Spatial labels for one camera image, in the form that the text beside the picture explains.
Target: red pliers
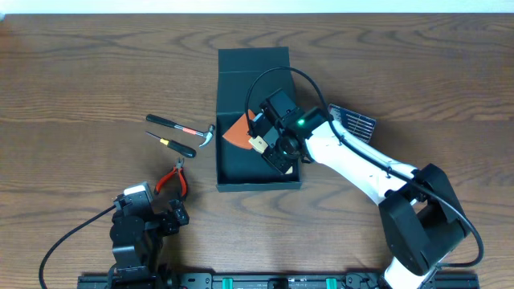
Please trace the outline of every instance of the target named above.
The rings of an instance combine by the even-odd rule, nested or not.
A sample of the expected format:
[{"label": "red pliers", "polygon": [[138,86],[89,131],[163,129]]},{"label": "red pliers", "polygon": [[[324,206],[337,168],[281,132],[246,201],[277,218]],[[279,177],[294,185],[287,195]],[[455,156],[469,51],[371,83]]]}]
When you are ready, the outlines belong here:
[{"label": "red pliers", "polygon": [[180,185],[181,185],[180,198],[182,200],[186,198],[186,196],[187,196],[187,183],[186,183],[186,178],[184,177],[184,169],[182,168],[183,165],[184,165],[184,159],[183,158],[180,159],[180,157],[179,157],[177,163],[175,164],[175,166],[173,167],[171,172],[168,173],[167,175],[165,175],[164,177],[162,177],[162,179],[155,186],[154,193],[156,195],[158,195],[161,192],[162,186],[166,182],[168,182],[173,177],[173,175],[177,174],[178,178],[180,179]]}]

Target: hammer head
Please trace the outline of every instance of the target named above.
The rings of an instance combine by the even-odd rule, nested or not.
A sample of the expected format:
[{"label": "hammer head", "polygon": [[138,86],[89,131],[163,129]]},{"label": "hammer head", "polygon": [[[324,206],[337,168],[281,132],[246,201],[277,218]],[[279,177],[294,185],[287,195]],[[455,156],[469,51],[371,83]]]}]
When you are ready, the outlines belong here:
[{"label": "hammer head", "polygon": [[203,133],[203,137],[206,138],[206,141],[203,142],[203,144],[200,144],[200,148],[203,148],[204,146],[208,145],[210,140],[212,140],[212,136],[214,135],[214,129],[216,127],[211,124],[209,126],[209,130]]}]

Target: screwdriver handle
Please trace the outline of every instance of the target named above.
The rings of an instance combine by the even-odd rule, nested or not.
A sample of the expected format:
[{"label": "screwdriver handle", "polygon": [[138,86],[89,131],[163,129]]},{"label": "screwdriver handle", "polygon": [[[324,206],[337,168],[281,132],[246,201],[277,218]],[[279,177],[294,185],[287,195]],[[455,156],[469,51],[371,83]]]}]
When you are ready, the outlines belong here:
[{"label": "screwdriver handle", "polygon": [[167,120],[165,118],[162,118],[160,116],[155,116],[153,114],[149,114],[146,116],[146,120],[149,122],[153,122],[154,124],[160,124],[167,126],[169,128],[177,128],[178,124],[174,121]]},{"label": "screwdriver handle", "polygon": [[170,140],[167,147],[180,153],[184,157],[193,158],[196,157],[196,151],[187,145],[179,144],[175,140]]}]

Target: hammer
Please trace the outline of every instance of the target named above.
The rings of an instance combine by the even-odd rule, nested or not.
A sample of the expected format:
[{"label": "hammer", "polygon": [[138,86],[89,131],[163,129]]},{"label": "hammer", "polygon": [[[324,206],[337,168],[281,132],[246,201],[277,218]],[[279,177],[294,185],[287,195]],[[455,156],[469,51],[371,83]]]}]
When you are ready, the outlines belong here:
[{"label": "hammer", "polygon": [[155,116],[153,114],[147,115],[146,116],[146,120],[149,121],[149,122],[153,122],[154,124],[164,125],[164,126],[167,126],[169,128],[177,128],[177,129],[182,130],[183,132],[187,132],[187,133],[190,133],[190,134],[193,134],[193,135],[196,135],[196,136],[205,137],[206,140],[203,142],[203,144],[200,144],[200,148],[203,148],[204,146],[209,144],[210,140],[212,140],[214,129],[216,128],[213,124],[211,124],[209,126],[209,129],[206,132],[199,132],[199,131],[197,131],[195,129],[187,128],[187,127],[185,127],[183,125],[177,124],[174,121],[167,120],[165,118],[162,118],[162,117],[159,117],[159,116]]}]

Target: dark green box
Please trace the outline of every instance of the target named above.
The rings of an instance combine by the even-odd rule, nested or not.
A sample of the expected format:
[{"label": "dark green box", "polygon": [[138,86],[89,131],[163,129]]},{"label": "dark green box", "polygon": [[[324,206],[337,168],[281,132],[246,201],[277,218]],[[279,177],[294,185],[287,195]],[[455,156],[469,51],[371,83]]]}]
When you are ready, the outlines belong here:
[{"label": "dark green box", "polygon": [[[244,113],[244,102],[255,78],[277,66],[289,66],[287,47],[222,49],[218,53],[218,102],[216,108],[216,171],[219,192],[273,189],[299,189],[300,166],[293,173],[282,175],[255,150],[240,149],[222,135]],[[273,71],[256,85],[250,99],[250,110],[259,112],[259,105],[272,92],[282,88],[295,100],[295,84],[290,71]]]}]

